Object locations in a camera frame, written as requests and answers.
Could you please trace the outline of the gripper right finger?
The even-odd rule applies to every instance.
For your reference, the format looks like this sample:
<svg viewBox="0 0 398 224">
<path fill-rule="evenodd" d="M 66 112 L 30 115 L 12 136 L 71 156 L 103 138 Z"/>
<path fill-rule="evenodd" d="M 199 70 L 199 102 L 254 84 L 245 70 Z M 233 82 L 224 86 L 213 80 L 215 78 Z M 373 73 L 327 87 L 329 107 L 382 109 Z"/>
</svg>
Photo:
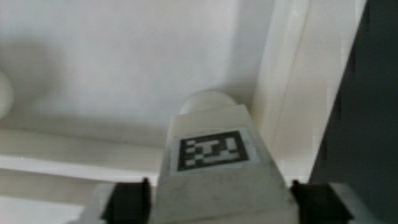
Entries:
<svg viewBox="0 0 398 224">
<path fill-rule="evenodd" d="M 386 224 L 345 183 L 291 182 L 300 224 Z"/>
</svg>

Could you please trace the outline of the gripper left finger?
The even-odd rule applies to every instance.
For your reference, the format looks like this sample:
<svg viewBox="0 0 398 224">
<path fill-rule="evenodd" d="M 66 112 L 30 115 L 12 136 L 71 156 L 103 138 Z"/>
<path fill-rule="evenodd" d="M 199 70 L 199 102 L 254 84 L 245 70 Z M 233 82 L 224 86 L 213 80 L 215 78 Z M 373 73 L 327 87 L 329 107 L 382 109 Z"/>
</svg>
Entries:
<svg viewBox="0 0 398 224">
<path fill-rule="evenodd" d="M 99 184 L 78 217 L 78 224 L 147 224 L 151 214 L 151 183 Z"/>
</svg>

